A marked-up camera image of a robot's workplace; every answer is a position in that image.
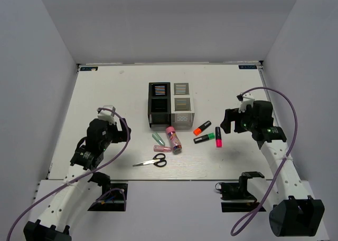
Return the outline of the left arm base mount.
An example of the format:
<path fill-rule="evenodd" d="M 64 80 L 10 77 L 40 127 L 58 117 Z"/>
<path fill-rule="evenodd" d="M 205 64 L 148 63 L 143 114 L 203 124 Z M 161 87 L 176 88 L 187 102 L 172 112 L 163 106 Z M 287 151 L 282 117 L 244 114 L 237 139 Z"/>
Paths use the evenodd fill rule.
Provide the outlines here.
<path fill-rule="evenodd" d="M 99 200 L 88 211 L 125 212 L 127 205 L 128 183 L 113 182 L 102 188 Z"/>

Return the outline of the pink glue stick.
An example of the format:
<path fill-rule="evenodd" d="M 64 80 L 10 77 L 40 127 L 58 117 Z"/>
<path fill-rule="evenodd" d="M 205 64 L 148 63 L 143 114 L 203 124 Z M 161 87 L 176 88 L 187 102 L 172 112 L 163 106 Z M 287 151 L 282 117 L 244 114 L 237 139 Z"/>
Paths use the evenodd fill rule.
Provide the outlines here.
<path fill-rule="evenodd" d="M 174 154 L 179 154 L 182 151 L 182 144 L 176 134 L 176 130 L 173 126 L 166 128 L 166 134 L 170 141 L 170 146 Z"/>

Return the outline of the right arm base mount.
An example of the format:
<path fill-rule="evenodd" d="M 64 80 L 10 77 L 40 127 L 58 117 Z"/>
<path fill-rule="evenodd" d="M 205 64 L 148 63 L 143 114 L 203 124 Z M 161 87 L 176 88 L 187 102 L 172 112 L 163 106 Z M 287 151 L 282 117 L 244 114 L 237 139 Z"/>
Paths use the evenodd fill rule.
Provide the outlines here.
<path fill-rule="evenodd" d="M 247 191 L 241 191 L 238 182 L 218 182 L 215 190 L 221 195 L 223 213 L 248 213 L 257 208 L 259 202 Z"/>

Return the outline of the green highlighter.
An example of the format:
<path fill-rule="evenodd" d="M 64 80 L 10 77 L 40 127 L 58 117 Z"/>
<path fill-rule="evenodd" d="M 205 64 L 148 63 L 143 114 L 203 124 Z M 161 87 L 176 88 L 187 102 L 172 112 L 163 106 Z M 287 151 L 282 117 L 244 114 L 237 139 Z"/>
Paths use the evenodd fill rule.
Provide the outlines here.
<path fill-rule="evenodd" d="M 215 134 L 212 132 L 212 133 L 197 137 L 193 139 L 193 141 L 195 144 L 198 144 L 198 143 L 206 142 L 206 141 L 213 140 L 213 139 L 215 139 Z"/>

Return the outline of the pink highlighter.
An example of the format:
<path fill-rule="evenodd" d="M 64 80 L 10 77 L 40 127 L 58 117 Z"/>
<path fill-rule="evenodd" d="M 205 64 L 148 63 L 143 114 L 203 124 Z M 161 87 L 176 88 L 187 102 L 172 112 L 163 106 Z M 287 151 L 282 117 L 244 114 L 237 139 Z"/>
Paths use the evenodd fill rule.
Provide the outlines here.
<path fill-rule="evenodd" d="M 221 128 L 215 128 L 215 142 L 217 148 L 222 148 Z"/>

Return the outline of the green correction tape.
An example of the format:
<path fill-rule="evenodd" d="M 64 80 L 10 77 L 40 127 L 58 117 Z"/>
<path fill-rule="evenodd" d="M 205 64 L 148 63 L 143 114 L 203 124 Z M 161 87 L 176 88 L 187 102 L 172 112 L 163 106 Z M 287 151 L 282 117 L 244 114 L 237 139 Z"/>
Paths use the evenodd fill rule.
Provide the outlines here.
<path fill-rule="evenodd" d="M 165 146 L 164 140 L 161 138 L 161 136 L 157 132 L 154 132 L 152 134 L 152 137 L 160 146 Z"/>

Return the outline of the orange highlighter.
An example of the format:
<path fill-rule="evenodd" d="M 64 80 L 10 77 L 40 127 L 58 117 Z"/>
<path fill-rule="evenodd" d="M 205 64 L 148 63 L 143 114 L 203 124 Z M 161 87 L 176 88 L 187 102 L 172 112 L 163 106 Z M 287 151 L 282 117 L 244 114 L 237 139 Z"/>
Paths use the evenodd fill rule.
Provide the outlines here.
<path fill-rule="evenodd" d="M 208 128 L 211 125 L 211 121 L 206 121 L 199 127 L 197 127 L 193 133 L 195 136 L 198 136 L 201 132 L 203 132 L 206 128 Z"/>

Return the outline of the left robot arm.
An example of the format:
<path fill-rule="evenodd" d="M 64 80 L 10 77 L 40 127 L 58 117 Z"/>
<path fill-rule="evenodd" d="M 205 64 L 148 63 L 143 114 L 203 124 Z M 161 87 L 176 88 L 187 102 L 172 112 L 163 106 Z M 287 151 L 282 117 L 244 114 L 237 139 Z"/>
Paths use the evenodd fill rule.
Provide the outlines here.
<path fill-rule="evenodd" d="M 76 224 L 95 200 L 111 194 L 110 177 L 97 168 L 111 143 L 128 142 L 131 129 L 124 118 L 120 125 L 118 130 L 112 118 L 90 122 L 70 160 L 62 189 L 51 194 L 52 200 L 36 221 L 26 223 L 26 240 L 71 240 Z"/>

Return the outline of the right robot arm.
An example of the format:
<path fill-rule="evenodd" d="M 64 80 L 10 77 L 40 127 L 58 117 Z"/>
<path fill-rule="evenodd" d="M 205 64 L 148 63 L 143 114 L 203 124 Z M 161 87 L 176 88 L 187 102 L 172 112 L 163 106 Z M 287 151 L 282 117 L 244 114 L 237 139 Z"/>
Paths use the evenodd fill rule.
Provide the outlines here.
<path fill-rule="evenodd" d="M 260 172 L 243 172 L 239 185 L 224 190 L 229 199 L 254 198 L 269 212 L 269 224 L 277 237 L 315 236 L 324 214 L 320 199 L 304 187 L 293 160 L 287 156 L 287 139 L 274 126 L 273 106 L 268 101 L 245 101 L 241 107 L 227 109 L 220 127 L 226 134 L 234 123 L 236 133 L 250 132 L 274 173 L 268 182 Z"/>

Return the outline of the blue corner label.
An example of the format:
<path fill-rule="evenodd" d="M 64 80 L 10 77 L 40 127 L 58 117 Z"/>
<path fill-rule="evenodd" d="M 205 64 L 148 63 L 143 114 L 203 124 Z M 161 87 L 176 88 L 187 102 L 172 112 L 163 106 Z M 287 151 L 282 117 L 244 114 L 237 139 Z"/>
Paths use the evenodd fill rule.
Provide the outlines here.
<path fill-rule="evenodd" d="M 80 68 L 80 71 L 97 71 L 98 67 L 97 66 L 82 66 Z"/>
<path fill-rule="evenodd" d="M 240 70 L 256 70 L 256 65 L 238 65 Z"/>

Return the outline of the right blue corner label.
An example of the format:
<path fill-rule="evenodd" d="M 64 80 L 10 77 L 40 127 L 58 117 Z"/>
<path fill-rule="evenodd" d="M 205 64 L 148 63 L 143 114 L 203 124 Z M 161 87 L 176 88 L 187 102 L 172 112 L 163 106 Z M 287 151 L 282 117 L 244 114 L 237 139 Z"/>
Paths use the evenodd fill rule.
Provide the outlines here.
<path fill-rule="evenodd" d="M 256 65 L 238 65 L 240 70 L 256 70 Z"/>

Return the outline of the left blue corner label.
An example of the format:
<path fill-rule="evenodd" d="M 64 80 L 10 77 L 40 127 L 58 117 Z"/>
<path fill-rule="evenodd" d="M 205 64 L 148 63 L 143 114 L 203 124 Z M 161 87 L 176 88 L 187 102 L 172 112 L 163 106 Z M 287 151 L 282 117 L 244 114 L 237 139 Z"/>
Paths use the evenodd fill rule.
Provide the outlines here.
<path fill-rule="evenodd" d="M 97 66 L 82 66 L 80 68 L 80 71 L 97 71 L 98 67 Z"/>

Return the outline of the pink correction tape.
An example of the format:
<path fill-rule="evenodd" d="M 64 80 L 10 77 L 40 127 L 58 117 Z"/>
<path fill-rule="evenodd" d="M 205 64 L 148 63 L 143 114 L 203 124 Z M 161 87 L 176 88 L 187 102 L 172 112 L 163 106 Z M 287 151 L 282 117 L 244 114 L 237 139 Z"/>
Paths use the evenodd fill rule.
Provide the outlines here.
<path fill-rule="evenodd" d="M 153 147 L 153 150 L 155 152 L 171 152 L 172 149 L 170 147 L 167 147 L 167 146 L 161 146 L 161 145 L 155 145 Z"/>

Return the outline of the black handled scissors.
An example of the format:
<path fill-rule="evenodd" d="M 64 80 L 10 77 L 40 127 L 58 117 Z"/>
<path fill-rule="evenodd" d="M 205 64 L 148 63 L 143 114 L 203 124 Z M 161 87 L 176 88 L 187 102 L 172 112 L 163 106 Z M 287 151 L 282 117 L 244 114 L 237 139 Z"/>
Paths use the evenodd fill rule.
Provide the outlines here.
<path fill-rule="evenodd" d="M 166 155 L 163 153 L 156 154 L 152 158 L 152 160 L 147 160 L 144 162 L 137 163 L 133 165 L 133 167 L 146 166 L 146 165 L 154 165 L 158 168 L 163 168 L 167 165 Z"/>

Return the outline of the white slotted organizer box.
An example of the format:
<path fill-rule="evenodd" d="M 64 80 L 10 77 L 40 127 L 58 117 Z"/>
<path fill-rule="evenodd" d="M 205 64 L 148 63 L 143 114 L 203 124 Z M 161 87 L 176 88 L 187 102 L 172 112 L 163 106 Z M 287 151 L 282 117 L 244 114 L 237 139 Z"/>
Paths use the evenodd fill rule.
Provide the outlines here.
<path fill-rule="evenodd" d="M 171 125 L 177 130 L 192 128 L 195 117 L 193 90 L 189 83 L 171 84 Z"/>

